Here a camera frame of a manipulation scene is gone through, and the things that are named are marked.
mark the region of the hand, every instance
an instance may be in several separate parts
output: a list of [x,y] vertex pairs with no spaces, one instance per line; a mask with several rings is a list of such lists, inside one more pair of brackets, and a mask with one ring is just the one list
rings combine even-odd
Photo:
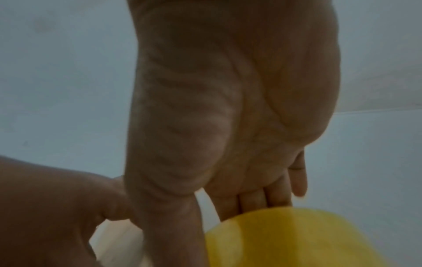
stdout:
[[94,267],[89,239],[132,218],[117,179],[0,158],[0,251],[6,267]]
[[339,88],[330,0],[130,0],[138,36],[125,184],[156,267],[207,266],[221,219],[306,193],[304,148]]

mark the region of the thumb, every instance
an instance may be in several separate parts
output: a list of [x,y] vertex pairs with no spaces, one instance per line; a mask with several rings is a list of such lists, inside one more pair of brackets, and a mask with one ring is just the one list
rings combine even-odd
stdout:
[[149,190],[152,185],[145,184],[140,190],[130,179],[125,179],[141,221],[146,251],[154,266],[208,266],[201,212],[195,195],[177,196]]

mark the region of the yellow ball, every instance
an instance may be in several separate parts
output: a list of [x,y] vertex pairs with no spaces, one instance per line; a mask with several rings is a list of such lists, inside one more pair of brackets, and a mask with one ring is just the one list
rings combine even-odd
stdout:
[[345,219],[304,208],[271,208],[206,233],[211,267],[385,267]]

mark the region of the white ceiling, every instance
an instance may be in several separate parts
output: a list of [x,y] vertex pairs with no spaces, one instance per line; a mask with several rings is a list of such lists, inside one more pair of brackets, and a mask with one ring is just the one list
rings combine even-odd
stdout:
[[[334,3],[342,47],[338,111],[421,108],[422,1]],[[1,124],[63,102],[90,103],[94,113],[113,116],[113,108],[128,108],[135,55],[124,0],[2,0]]]

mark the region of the yellow object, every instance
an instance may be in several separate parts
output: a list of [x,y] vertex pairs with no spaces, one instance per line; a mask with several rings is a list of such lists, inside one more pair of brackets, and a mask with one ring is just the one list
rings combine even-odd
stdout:
[[206,233],[211,267],[385,267],[343,218],[304,208],[271,208]]

